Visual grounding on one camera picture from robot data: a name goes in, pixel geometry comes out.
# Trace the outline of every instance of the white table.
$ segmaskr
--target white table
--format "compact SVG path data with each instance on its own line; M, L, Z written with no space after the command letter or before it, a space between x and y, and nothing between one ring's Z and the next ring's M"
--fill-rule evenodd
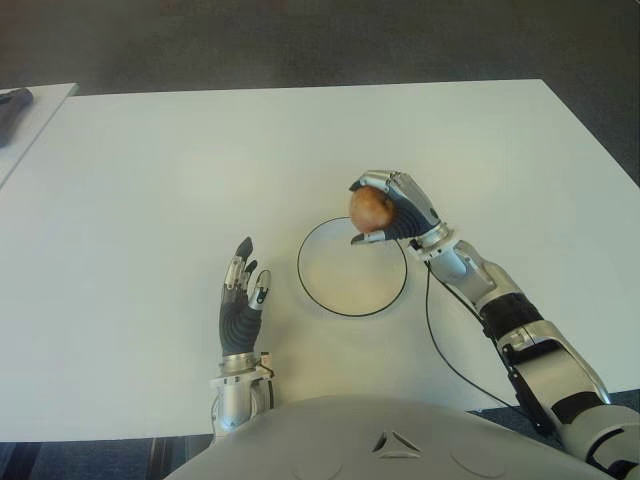
M0 190L0 441L210 431L220 287L247 234L273 273L257 350L274 354L280 402L498 406L437 357L421 265L369 318L299 285L300 242L369 168L413 175L611 391L640 386L640 194L542 81L81 97ZM439 286L431 315L452 363L514 401Z
M33 94L33 103L20 113L19 123L9 144L0 148L0 188L65 98L73 95L77 85L65 83L28 88ZM15 88L0 89L0 93L11 90Z

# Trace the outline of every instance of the wire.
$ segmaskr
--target wire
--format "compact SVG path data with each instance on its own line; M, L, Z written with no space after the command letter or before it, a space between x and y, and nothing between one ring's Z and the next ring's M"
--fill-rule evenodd
M273 401L273 383L271 380L268 381L269 385L269 410L273 410L274 401Z
M475 388L476 390L479 390L480 392L484 393L486 396L494 399L496 402L501 403L502 405L504 405L505 407L510 408L511 410L513 410L515 413L517 413L518 415L526 418L527 420L531 421L531 419L529 418L529 416L526 413L521 412L520 410L518 410L517 408L515 408L513 405L509 405L507 402L505 402L504 400L502 400L501 398L495 396L494 394L488 392L487 390L485 390L484 388L482 388L481 386L479 386L478 384L474 383L473 381L469 380L467 377L465 377L462 373L460 373L452 364L451 362L449 362L449 360L447 359L447 357L445 357L444 353L442 353L442 350L440 350L440 346L438 345L438 342L436 341L436 338L433 334L433 329L431 328L431 319L429 318L429 289L431 286L431 265L428 262L425 262L427 264L427 291L425 294L425 316L427 318L427 329L429 330L429 336L431 337L431 341L433 342L433 346L435 347L436 351L438 352L438 355L440 355L440 358L442 359L442 361L444 363L447 364L447 366L451 369L451 371L453 373L455 373L460 379L464 380L465 382L467 382L469 385L471 385L473 388ZM442 283L442 285L449 291L449 293L451 293L462 305L464 305L464 307L469 310L471 313L473 313L473 316L476 318L476 320L478 320L479 322L481 322L480 316L471 309L471 307L464 301L462 300L462 298L456 294L448 285Z

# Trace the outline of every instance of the apple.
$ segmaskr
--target apple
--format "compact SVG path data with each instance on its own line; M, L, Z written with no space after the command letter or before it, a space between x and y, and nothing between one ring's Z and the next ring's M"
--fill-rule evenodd
M371 233L391 225L395 207L384 192L374 187L360 187L349 203L351 223L362 233Z

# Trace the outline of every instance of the robotic arm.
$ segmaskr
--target robotic arm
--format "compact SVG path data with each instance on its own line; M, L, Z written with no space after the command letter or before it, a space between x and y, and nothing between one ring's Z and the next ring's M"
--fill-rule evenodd
M264 270L258 276L251 294L247 288L251 274L258 266L253 260L245 267L253 251L251 238L247 237L231 259L222 287L220 305L220 342L222 343L221 374L211 381L217 389L211 409L214 434L225 435L267 409L265 381L273 408L270 379L270 355L261 354L258 359L253 351L260 326L262 309L269 293L271 274Z
M615 478L640 478L640 415L611 405L596 372L504 269L460 240L406 173L370 170L350 189L363 186L384 192L396 212L391 225L351 243L411 238L414 256L458 289L482 318L484 333L497 347L516 398L536 429L558 432L568 453Z

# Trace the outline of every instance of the floor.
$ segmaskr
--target floor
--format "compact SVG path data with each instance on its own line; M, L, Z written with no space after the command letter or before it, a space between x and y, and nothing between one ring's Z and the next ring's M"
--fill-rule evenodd
M79 94L542 78L640 184L637 0L12 0L0 86ZM638 409L638 392L615 397ZM505 409L483 416L527 435ZM188 439L175 439L172 466ZM151 440L44 444L33 479L142 479ZM0 473L14 444L0 444Z

